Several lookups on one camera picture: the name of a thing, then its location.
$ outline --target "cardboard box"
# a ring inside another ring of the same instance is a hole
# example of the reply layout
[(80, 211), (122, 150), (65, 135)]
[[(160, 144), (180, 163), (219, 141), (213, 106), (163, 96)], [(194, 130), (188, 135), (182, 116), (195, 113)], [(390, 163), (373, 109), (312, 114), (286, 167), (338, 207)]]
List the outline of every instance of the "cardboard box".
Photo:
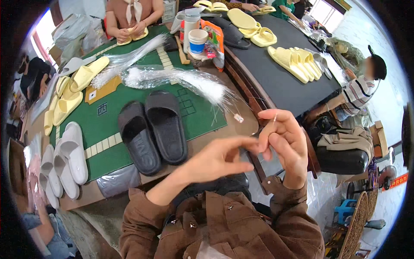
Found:
[(372, 135), (372, 143), (374, 145), (374, 157), (381, 158), (388, 154), (387, 139), (385, 138), (385, 130), (381, 121), (369, 127)]
[(58, 48), (56, 45), (54, 45), (49, 50), (49, 55), (51, 55), (56, 64), (60, 66), (60, 56), (62, 55), (62, 50)]

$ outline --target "wooden stick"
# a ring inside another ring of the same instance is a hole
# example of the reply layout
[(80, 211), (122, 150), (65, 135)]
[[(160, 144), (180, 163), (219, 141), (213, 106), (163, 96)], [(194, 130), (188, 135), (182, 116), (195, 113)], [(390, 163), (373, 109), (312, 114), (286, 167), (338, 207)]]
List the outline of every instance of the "wooden stick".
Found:
[(183, 65), (190, 64), (190, 61), (187, 59), (187, 57), (185, 56), (185, 54), (183, 52), (183, 48), (181, 47), (180, 39), (178, 38), (178, 36), (175, 36), (175, 37), (176, 37), (176, 41), (177, 41), (177, 45), (178, 45), (178, 51), (180, 53), (181, 64), (183, 64)]

